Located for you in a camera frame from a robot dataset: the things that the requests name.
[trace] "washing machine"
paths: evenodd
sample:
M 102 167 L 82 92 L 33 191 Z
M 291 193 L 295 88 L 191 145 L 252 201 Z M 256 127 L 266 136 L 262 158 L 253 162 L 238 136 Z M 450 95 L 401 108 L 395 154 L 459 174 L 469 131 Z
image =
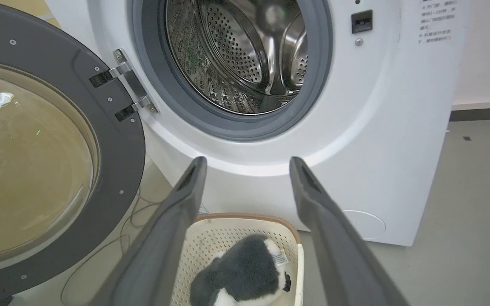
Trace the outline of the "washing machine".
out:
M 470 0 L 47 0 L 0 6 L 0 296 L 120 221 L 145 155 L 208 170 L 203 213 L 300 222 L 299 156 L 365 240 L 412 245 Z

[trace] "door hinge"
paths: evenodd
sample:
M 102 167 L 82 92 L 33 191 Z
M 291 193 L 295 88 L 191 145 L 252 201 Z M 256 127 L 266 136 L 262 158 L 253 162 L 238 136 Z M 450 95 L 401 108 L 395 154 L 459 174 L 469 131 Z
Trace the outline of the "door hinge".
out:
M 158 112 L 158 110 L 156 110 L 156 107 L 154 106 L 154 103 L 152 102 L 152 99 L 148 96 L 141 81 L 134 72 L 134 67 L 128 61 L 124 50 L 116 49 L 115 51 L 113 51 L 113 56 L 117 60 L 117 66 L 91 77 L 90 82 L 95 88 L 97 88 L 122 76 L 126 83 L 128 83 L 132 91 L 130 93 L 130 96 L 132 97 L 133 103 L 130 106 L 124 108 L 124 110 L 121 110 L 120 112 L 115 114 L 118 120 L 123 121 L 131 116 L 133 113 L 141 110 L 142 108 L 146 108 L 151 113 Z

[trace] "washing machine door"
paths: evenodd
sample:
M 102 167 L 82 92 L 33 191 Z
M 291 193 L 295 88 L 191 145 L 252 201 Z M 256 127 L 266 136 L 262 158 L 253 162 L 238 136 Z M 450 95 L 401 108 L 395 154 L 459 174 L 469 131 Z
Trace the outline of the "washing machine door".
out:
M 0 5 L 0 298 L 82 259 L 134 199 L 144 136 L 116 74 L 60 29 Z

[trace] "white plastic basket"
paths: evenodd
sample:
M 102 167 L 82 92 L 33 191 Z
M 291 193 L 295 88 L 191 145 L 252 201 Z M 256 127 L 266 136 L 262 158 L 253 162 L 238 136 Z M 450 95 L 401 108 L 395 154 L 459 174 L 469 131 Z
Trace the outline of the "white plastic basket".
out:
M 255 233 L 270 237 L 285 250 L 289 261 L 285 271 L 292 281 L 291 290 L 282 293 L 271 305 L 302 306 L 304 249 L 298 231 L 280 218 L 239 213 L 202 215 L 188 228 L 171 306 L 189 306 L 190 284 L 209 265 L 214 254 L 228 250 L 241 238 Z

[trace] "plush penguin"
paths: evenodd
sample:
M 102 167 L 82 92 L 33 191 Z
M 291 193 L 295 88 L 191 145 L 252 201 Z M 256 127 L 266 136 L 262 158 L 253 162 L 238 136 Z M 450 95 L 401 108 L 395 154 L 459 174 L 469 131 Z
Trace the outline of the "plush penguin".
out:
M 250 235 L 217 253 L 191 284 L 192 306 L 268 306 L 291 280 L 276 265 L 279 248 L 265 235 Z

